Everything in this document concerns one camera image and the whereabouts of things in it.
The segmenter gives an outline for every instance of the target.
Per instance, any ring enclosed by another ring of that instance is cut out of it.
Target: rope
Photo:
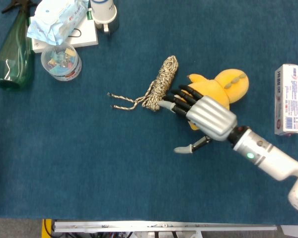
[[[142,106],[148,108],[152,111],[158,111],[160,106],[158,102],[162,100],[163,96],[166,94],[170,85],[174,79],[174,75],[179,67],[178,60],[175,56],[169,56],[164,62],[159,70],[159,74],[157,78],[151,82],[148,90],[146,91],[145,95],[135,100],[124,97],[118,96],[112,93],[107,93],[108,96],[113,98],[118,98],[122,100],[126,100],[128,102],[134,103],[134,105],[130,108],[121,107],[117,105],[112,105],[113,108],[121,109],[121,110],[133,110],[139,103],[143,103]]]

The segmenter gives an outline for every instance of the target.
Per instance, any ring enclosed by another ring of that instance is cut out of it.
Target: green led light
[[[255,156],[253,153],[247,153],[247,157],[250,159],[254,159]]]

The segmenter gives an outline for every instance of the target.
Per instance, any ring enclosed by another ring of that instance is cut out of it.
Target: stuffed animal
[[[209,96],[229,109],[231,103],[241,99],[248,90],[248,77],[239,69],[226,69],[214,79],[206,79],[199,74],[190,74],[188,78],[192,82],[189,86],[204,96]],[[198,130],[190,123],[193,130]]]

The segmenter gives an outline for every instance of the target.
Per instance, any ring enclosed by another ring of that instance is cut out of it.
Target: toothpaste box
[[[298,65],[275,71],[275,134],[298,133]]]
[[[98,45],[97,31],[95,28],[95,22],[91,15],[91,11],[92,9],[89,8],[86,16],[75,27],[72,34],[69,37],[67,37],[67,39],[65,40],[74,48]],[[47,44],[46,42],[39,41],[36,39],[31,39],[31,40],[32,40],[32,50],[35,53],[42,53],[44,48],[49,46],[49,44]]]

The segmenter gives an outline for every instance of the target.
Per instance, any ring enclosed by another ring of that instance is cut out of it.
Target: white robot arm
[[[178,153],[192,152],[201,144],[209,142],[208,138],[228,140],[233,150],[246,157],[253,164],[268,173],[276,180],[284,180],[289,176],[298,177],[298,161],[267,142],[247,126],[237,126],[236,115],[224,108],[208,96],[203,96],[186,85],[180,85],[181,90],[172,90],[176,97],[166,96],[159,105],[185,116],[196,125],[207,137],[193,145],[178,147]],[[292,187],[288,199],[298,210],[298,179]]]

